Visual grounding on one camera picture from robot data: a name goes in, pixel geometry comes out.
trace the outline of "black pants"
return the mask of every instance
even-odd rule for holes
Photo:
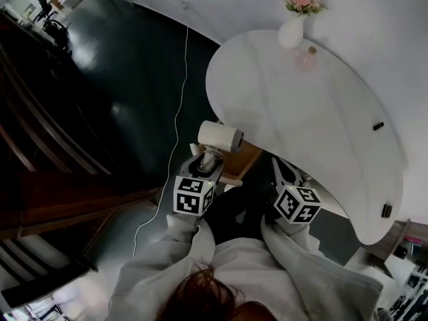
[[[215,198],[204,219],[213,232],[216,245],[239,237],[263,240],[260,223],[266,207],[267,201],[244,185]],[[245,210],[244,221],[239,224],[236,217]]]

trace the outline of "white vase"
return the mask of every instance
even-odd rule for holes
[[[286,49],[298,47],[303,40],[303,22],[307,15],[298,15],[293,13],[278,31],[278,41]]]

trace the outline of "white cable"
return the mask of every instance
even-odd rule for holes
[[[169,181],[169,167],[171,165],[171,159],[173,158],[173,154],[175,151],[175,148],[177,147],[177,145],[179,144],[179,131],[177,130],[177,116],[180,113],[181,110],[181,106],[183,105],[183,94],[185,91],[185,84],[187,81],[187,39],[189,38],[189,28],[186,28],[186,42],[185,42],[185,67],[186,67],[186,76],[185,76],[185,80],[183,81],[183,85],[181,86],[181,99],[180,99],[180,106],[179,109],[177,110],[177,113],[175,114],[175,118],[174,118],[174,127],[175,127],[175,136],[177,138],[177,141],[175,142],[175,145],[173,147],[173,150],[171,151],[171,155],[169,156],[169,161],[168,161],[168,175],[167,175],[167,181],[165,182],[163,188],[162,188],[162,193],[160,194],[160,200],[158,203],[158,207],[156,209],[156,214],[154,214],[154,217],[152,217],[150,220],[148,220],[146,223],[143,223],[141,225],[138,226],[138,228],[136,229],[135,232],[135,236],[134,236],[134,251],[132,252],[132,256],[135,257],[135,250],[136,250],[136,236],[138,235],[138,231],[140,230],[140,228],[142,226],[147,225],[148,223],[152,222],[154,220],[154,218],[158,215],[159,213],[159,208],[161,207],[161,203],[162,203],[162,198],[163,198],[163,193],[165,191],[165,187],[168,184]]]

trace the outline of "white sleeve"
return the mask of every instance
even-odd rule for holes
[[[167,269],[189,254],[198,227],[196,217],[167,215],[168,229],[160,239],[137,252],[119,273],[114,294],[133,289],[137,282]]]
[[[276,219],[275,222],[274,229],[281,229],[305,251],[324,257],[324,254],[318,249],[320,241],[309,234],[309,225],[292,225],[282,217]]]

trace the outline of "desk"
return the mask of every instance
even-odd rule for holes
[[[306,171],[348,215],[365,244],[393,224],[403,194],[397,139],[379,101],[340,59],[314,46],[317,64],[296,66],[299,49],[284,49],[276,31],[242,33],[223,44],[207,70],[211,107],[246,141]],[[373,130],[379,122],[385,125]],[[393,205],[383,219],[385,203]]]

